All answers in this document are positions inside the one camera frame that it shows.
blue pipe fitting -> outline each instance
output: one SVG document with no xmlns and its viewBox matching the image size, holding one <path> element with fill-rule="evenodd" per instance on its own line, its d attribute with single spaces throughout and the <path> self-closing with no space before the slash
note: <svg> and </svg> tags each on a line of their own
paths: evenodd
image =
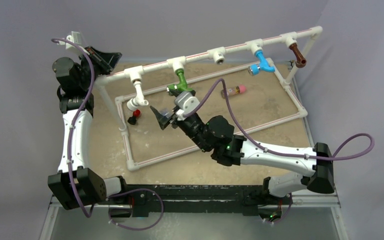
<svg viewBox="0 0 384 240">
<path fill-rule="evenodd" d="M 248 68 L 248 73 L 251 76 L 255 76 L 260 73 L 260 70 L 263 70 L 268 73 L 274 73 L 275 72 L 275 67 L 274 66 L 269 66 L 269 63 L 267 62 L 266 58 L 263 55 L 263 51 L 258 50 L 255 53 L 255 56 L 259 60 L 259 64 L 253 64 L 249 66 Z"/>
</svg>

pvc pipe frame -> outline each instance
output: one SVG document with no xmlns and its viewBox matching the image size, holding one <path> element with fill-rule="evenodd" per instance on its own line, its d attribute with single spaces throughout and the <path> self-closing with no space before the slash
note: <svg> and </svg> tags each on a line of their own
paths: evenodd
<svg viewBox="0 0 384 240">
<path fill-rule="evenodd" d="M 251 44 L 249 44 L 250 42 L 251 43 L 256 42 L 256 43 L 259 43 L 261 46 L 265 46 L 265 45 L 276 44 L 276 43 L 285 43 L 287 37 L 293 37 L 295 39 L 309 37 L 303 50 L 301 51 L 302 55 L 305 57 L 308 54 L 308 52 L 310 51 L 310 49 L 313 46 L 316 39 L 322 33 L 322 31 L 323 31 L 323 29 L 321 26 L 315 26 L 315 27 L 312 27 L 310 29 L 303 30 L 303 31 L 289 32 L 289 33 L 281 34 L 281 35 L 275 36 L 275 37 L 270 37 L 270 38 L 265 38 L 265 39 L 257 39 L 257 40 L 249 41 L 249 42 L 243 43 L 243 44 L 228 46 L 228 47 L 225 47 L 224 49 L 225 49 L 225 52 L 228 54 L 228 53 L 235 53 L 235 52 L 239 52 L 239 51 L 251 50 Z M 197 62 L 197 61 L 204 60 L 204 59 L 212 59 L 213 56 L 209 54 L 209 51 L 185 57 L 186 63 L 193 63 L 193 62 Z M 295 104 L 295 106 L 297 108 L 297 113 L 283 117 L 283 118 L 280 118 L 280 119 L 277 119 L 277 120 L 274 120 L 274 121 L 270 121 L 270 122 L 267 122 L 267 123 L 264 123 L 261 125 L 257 125 L 257 126 L 248 128 L 245 130 L 248 134 L 255 133 L 255 132 L 261 131 L 263 129 L 267 129 L 267 128 L 270 128 L 270 127 L 273 127 L 273 126 L 276 126 L 279 124 L 283 124 L 283 123 L 286 123 L 286 122 L 289 122 L 289 121 L 292 121 L 295 119 L 304 118 L 308 115 L 307 110 L 300 103 L 297 96 L 294 94 L 294 92 L 292 91 L 292 89 L 290 87 L 291 80 L 298 70 L 298 68 L 295 66 L 295 64 L 293 65 L 293 68 L 289 72 L 288 76 L 286 78 L 283 78 L 283 76 L 281 75 L 279 70 L 274 65 L 273 60 L 271 58 L 267 58 L 266 60 L 268 61 L 270 66 L 274 66 L 274 68 L 275 68 L 274 74 L 277 77 L 277 79 L 279 80 L 279 83 L 281 84 L 283 89 L 286 91 L 286 93 L 288 94 L 288 96 L 292 100 L 292 102 Z M 150 65 L 146 65 L 146 66 L 141 66 L 141 67 L 143 69 L 143 73 L 146 74 L 146 73 L 154 72 L 154 71 L 161 70 L 161 69 L 171 68 L 171 65 L 169 64 L 169 62 L 170 61 L 163 61 L 163 62 L 158 62 L 158 63 L 154 63 L 154 64 L 150 64 Z M 250 65 L 257 64 L 257 63 L 259 63 L 259 62 L 258 61 L 252 62 L 249 64 L 236 66 L 236 67 L 232 67 L 232 68 L 221 70 L 221 71 L 216 71 L 216 72 L 213 72 L 210 74 L 191 78 L 191 79 L 187 80 L 186 82 L 188 84 L 192 84 L 192 83 L 204 81 L 207 79 L 220 77 L 220 76 L 223 76 L 226 74 L 245 70 Z M 179 156 L 182 156 L 185 154 L 189 154 L 189 153 L 192 153 L 192 152 L 199 150 L 199 148 L 197 146 L 190 146 L 190 147 L 180 149 L 180 150 L 177 150 L 174 152 L 170 152 L 168 154 L 154 157 L 154 158 L 151 158 L 151 159 L 148 159 L 145 161 L 135 162 L 133 159 L 133 156 L 132 156 L 132 149 L 131 149 L 130 142 L 129 142 L 129 131 L 128 131 L 128 128 L 126 125 L 126 119 L 125 119 L 125 116 L 123 113 L 123 102 L 128 101 L 130 99 L 133 99 L 136 96 L 136 93 L 116 97 L 115 98 L 115 103 L 117 104 L 117 107 L 116 107 L 114 105 L 114 103 L 111 101 L 111 98 L 108 95 L 107 90 L 105 89 L 105 85 L 112 83 L 114 81 L 117 81 L 117 80 L 121 80 L 121 79 L 130 80 L 128 74 L 126 74 L 124 71 L 120 71 L 120 72 L 116 72 L 116 73 L 113 73 L 110 75 L 99 76 L 95 81 L 95 86 L 98 88 L 99 93 L 101 94 L 104 103 L 106 104 L 106 106 L 108 107 L 112 116 L 116 119 L 116 121 L 119 125 L 119 129 L 121 131 L 121 136 L 123 138 L 124 149 L 126 151 L 126 156 L 127 156 L 127 169 L 129 171 L 135 171 L 135 170 L 138 170 L 140 168 L 143 168 L 143 167 L 146 167 L 146 166 L 149 166 L 152 164 L 160 163 L 162 161 L 173 159 L 173 158 L 176 158 L 176 157 L 179 157 Z M 151 88 L 151 89 L 143 91 L 143 95 L 147 96 L 150 94 L 163 92 L 163 91 L 166 91 L 166 88 L 167 88 L 166 85 Z"/>
</svg>

brown pipe fitting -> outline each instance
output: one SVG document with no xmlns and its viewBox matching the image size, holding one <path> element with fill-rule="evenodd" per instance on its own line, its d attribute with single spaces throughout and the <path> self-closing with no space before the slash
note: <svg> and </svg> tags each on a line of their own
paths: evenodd
<svg viewBox="0 0 384 240">
<path fill-rule="evenodd" d="M 300 50 L 298 49 L 298 45 L 296 43 L 292 43 L 290 46 L 289 46 L 289 49 L 292 50 L 293 54 L 295 54 L 295 57 L 296 57 L 296 62 L 295 62 L 295 66 L 297 68 L 303 68 L 306 66 L 307 64 L 307 60 L 306 58 L 301 54 Z"/>
</svg>

beige surface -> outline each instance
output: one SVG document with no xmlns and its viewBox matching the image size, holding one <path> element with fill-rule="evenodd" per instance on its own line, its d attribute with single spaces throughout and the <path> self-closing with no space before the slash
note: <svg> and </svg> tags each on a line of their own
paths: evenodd
<svg viewBox="0 0 384 240">
<path fill-rule="evenodd" d="M 116 71 L 137 65 L 139 64 L 120 64 Z M 237 65 L 188 64 L 185 68 L 185 76 L 186 79 L 189 79 L 235 66 Z M 277 68 L 284 77 L 288 74 L 286 65 L 277 65 Z M 252 77 L 246 70 L 242 70 L 227 74 L 223 78 L 228 88 L 239 84 L 247 87 L 247 92 L 230 98 L 232 110 L 245 129 L 297 112 L 273 73 L 262 72 Z M 198 99 L 202 99 L 216 79 L 190 84 L 190 87 L 196 91 Z M 168 85 L 176 80 L 172 69 L 160 70 L 144 75 L 142 88 L 146 90 Z M 127 79 L 111 83 L 106 89 L 112 99 L 135 92 Z M 219 84 L 198 114 L 204 123 L 213 116 L 223 115 L 230 124 L 235 125 L 229 115 L 225 100 L 221 98 L 221 89 L 222 86 Z M 94 92 L 94 96 L 94 120 L 90 131 L 90 161 L 91 168 L 103 178 L 122 175 L 129 184 L 248 185 L 261 184 L 267 176 L 278 176 L 287 172 L 283 169 L 255 165 L 226 167 L 212 160 L 210 153 L 200 151 L 130 172 L 127 170 L 126 151 L 117 124 L 97 91 Z M 145 99 L 158 110 L 163 108 L 171 110 L 174 107 L 174 97 L 168 96 L 166 92 L 155 93 L 146 96 Z M 138 124 L 135 126 L 127 124 L 135 162 L 145 161 L 194 145 L 179 128 L 172 129 L 169 126 L 162 131 L 149 107 L 140 110 L 142 116 L 138 119 Z M 125 104 L 123 112 L 126 116 L 131 115 Z M 251 136 L 257 141 L 268 144 L 289 147 L 309 146 L 301 119 L 255 132 Z"/>
</svg>

red object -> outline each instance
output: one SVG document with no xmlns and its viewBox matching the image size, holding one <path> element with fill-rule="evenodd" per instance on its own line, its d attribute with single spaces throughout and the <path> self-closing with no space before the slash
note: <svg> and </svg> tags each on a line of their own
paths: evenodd
<svg viewBox="0 0 384 240">
<path fill-rule="evenodd" d="M 139 111 L 139 109 L 136 109 L 136 110 L 133 112 L 133 117 L 139 118 L 140 116 L 141 116 L 141 111 Z"/>
</svg>

